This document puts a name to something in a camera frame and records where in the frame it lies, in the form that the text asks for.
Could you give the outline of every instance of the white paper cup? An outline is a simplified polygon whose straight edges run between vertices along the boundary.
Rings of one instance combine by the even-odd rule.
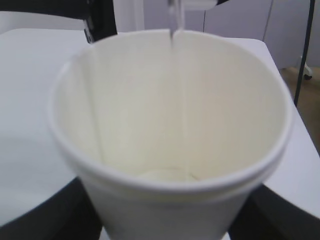
[[[222,238],[288,142],[279,75],[221,37],[186,31],[173,44],[166,30],[109,37],[63,68],[51,96],[53,135],[113,240]],[[198,181],[151,179],[179,176],[185,158]]]

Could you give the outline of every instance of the cup rim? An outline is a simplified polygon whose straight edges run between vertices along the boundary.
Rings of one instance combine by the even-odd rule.
[[[203,38],[211,38],[215,41],[221,41],[224,44],[234,46],[236,48],[241,49],[246,54],[251,55],[257,61],[259,61],[262,65],[265,65],[260,58],[255,56],[253,53],[248,51],[247,49],[239,46],[233,42],[225,41],[224,37],[216,36],[209,33],[196,32],[185,30],[185,34],[189,35],[198,35]],[[127,32],[122,33],[120,35],[115,35],[108,37],[106,39],[100,40],[93,45],[90,45],[86,49],[80,51],[76,55],[74,55],[67,63],[64,64],[63,68],[60,70],[53,88],[51,89],[51,93],[49,96],[48,108],[47,108],[47,116],[48,116],[48,125],[51,133],[53,134],[56,142],[59,146],[67,152],[72,157],[68,157],[66,161],[70,161],[73,164],[80,166],[83,169],[86,169],[87,172],[91,175],[98,175],[100,178],[107,180],[108,182],[113,182],[119,186],[125,186],[132,189],[139,189],[145,191],[155,191],[160,193],[195,193],[195,192],[206,192],[212,189],[220,189],[228,186],[233,186],[244,182],[257,173],[263,172],[268,168],[272,163],[279,161],[277,157],[281,154],[284,149],[286,143],[289,140],[290,133],[293,127],[293,119],[294,119],[294,107],[293,102],[288,90],[288,87],[282,80],[280,74],[273,73],[267,66],[266,69],[270,72],[275,79],[278,79],[277,84],[280,88],[280,91],[284,97],[284,105],[285,105],[285,116],[284,116],[284,127],[281,129],[281,133],[279,134],[277,140],[267,152],[267,154],[262,157],[256,163],[245,167],[243,169],[237,170],[235,172],[231,172],[229,174],[204,179],[201,181],[190,182],[185,184],[184,182],[157,182],[157,181],[145,181],[143,179],[139,179],[138,177],[130,176],[129,174],[125,174],[119,170],[113,169],[112,167],[107,167],[105,164],[92,160],[88,157],[84,152],[82,152],[79,148],[77,148],[70,140],[68,140],[67,136],[63,133],[61,128],[56,122],[55,118],[55,102],[57,92],[61,83],[63,82],[62,76],[72,67],[72,65],[77,62],[81,56],[86,53],[92,51],[95,48],[99,48],[100,45],[105,44],[107,41],[116,41],[119,38],[128,38],[134,35],[141,34],[169,34],[169,30],[166,29],[157,29],[157,30],[142,30],[135,32]]]

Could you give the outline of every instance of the cup bottom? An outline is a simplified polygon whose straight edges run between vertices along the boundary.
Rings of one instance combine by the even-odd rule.
[[[199,179],[188,173],[185,169],[178,168],[149,170],[140,174],[138,178],[148,181],[173,183],[190,183],[199,181]]]

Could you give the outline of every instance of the white table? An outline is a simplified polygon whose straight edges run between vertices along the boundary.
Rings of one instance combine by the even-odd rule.
[[[266,45],[230,38],[279,74]],[[46,126],[59,69],[87,47],[83,31],[15,29],[0,35],[0,226],[47,200],[74,178]],[[284,159],[266,185],[320,218],[320,158],[298,114]]]

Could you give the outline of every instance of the floor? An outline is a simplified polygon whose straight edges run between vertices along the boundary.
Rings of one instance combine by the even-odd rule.
[[[313,68],[311,80],[303,80],[297,109],[320,154],[320,68]],[[280,70],[292,96],[297,86],[298,71],[290,67]]]

